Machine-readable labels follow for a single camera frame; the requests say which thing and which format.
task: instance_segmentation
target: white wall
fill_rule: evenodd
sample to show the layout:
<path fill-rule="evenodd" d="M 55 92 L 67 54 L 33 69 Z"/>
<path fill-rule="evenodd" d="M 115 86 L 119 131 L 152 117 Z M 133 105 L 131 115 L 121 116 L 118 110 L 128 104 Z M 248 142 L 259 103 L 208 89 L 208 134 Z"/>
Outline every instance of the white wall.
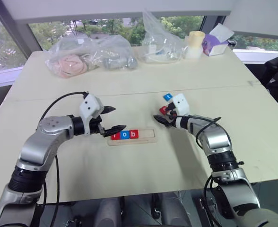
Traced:
<path fill-rule="evenodd" d="M 152 12 L 176 15 L 229 15 L 235 0 L 2 0 L 13 19 L 18 22 L 42 22 L 45 17 L 67 15 L 139 16 L 144 8 Z"/>
<path fill-rule="evenodd" d="M 278 0 L 238 0 L 224 25 L 235 32 L 278 36 Z"/>

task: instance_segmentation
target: blue letter block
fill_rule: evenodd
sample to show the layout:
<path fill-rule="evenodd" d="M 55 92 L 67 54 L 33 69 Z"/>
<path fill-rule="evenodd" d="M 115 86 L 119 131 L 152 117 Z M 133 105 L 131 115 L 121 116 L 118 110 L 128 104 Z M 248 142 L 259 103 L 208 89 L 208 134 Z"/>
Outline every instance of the blue letter block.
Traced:
<path fill-rule="evenodd" d="M 169 101 L 172 97 L 173 96 L 170 93 L 167 93 L 165 96 L 163 96 L 166 101 Z"/>
<path fill-rule="evenodd" d="M 120 132 L 120 139 L 121 140 L 127 140 L 130 138 L 130 132 L 129 131 L 121 131 Z"/>

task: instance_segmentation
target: tissue box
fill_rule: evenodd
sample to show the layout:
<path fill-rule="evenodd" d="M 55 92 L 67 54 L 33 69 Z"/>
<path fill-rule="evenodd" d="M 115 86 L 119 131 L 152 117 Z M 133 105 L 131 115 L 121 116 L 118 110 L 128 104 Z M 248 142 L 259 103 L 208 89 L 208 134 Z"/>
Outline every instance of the tissue box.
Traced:
<path fill-rule="evenodd" d="M 207 34 L 202 42 L 203 51 L 208 56 L 223 54 L 228 42 L 220 42 L 215 36 Z"/>

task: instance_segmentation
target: plastic bag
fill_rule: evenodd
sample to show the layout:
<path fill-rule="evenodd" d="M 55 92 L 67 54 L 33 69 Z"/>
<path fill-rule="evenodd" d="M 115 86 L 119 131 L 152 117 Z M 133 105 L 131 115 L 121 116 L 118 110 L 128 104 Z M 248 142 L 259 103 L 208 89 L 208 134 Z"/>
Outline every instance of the plastic bag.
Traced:
<path fill-rule="evenodd" d="M 98 50 L 94 54 L 94 64 L 107 70 L 134 69 L 137 60 L 129 41 L 121 35 L 111 35 L 94 40 Z"/>
<path fill-rule="evenodd" d="M 139 58 L 146 63 L 170 63 L 184 56 L 185 42 L 165 30 L 150 12 L 143 12 L 146 30 Z"/>
<path fill-rule="evenodd" d="M 92 55 L 96 49 L 96 44 L 86 35 L 66 36 L 49 49 L 45 63 L 56 75 L 69 78 L 97 67 Z"/>

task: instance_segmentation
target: white table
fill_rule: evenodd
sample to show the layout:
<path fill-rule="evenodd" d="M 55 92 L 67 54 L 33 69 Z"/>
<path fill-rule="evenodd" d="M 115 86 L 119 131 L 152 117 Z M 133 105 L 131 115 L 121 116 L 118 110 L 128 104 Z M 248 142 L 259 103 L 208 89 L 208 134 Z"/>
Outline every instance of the white table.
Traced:
<path fill-rule="evenodd" d="M 173 95 L 183 92 L 192 114 L 222 117 L 220 124 L 231 136 L 238 161 L 245 162 L 243 167 L 251 182 L 278 179 L 278 104 L 263 86 L 247 82 L 255 78 L 229 50 L 218 58 L 220 60 L 203 56 L 201 62 L 215 66 L 211 63 L 215 61 L 221 67 L 195 72 L 192 65 L 202 63 L 184 60 L 170 65 L 141 65 L 132 72 L 98 70 L 96 74 L 58 79 L 45 69 L 41 53 L 34 53 L 0 107 L 0 195 L 23 143 L 35 131 L 42 112 L 53 99 L 78 90 L 93 90 L 104 105 L 117 108 L 102 116 L 104 127 L 126 124 L 127 129 L 153 128 L 157 142 L 108 146 L 100 135 L 77 136 L 65 142 L 58 152 L 60 201 L 203 187 L 211 169 L 194 138 L 185 131 L 168 130 L 152 117 L 165 104 L 162 95 L 167 92 Z M 226 66 L 224 70 L 225 62 L 233 65 L 233 69 Z M 180 72 L 177 66 L 182 66 L 183 72 L 188 74 Z M 159 69 L 167 83 L 157 84 L 158 75 L 152 75 L 146 68 Z M 175 78 L 180 78 L 179 83 L 174 83 Z M 49 115 L 77 115 L 81 101 L 81 96 L 67 97 L 56 104 Z M 54 165 L 46 180 L 47 202 L 55 202 Z"/>

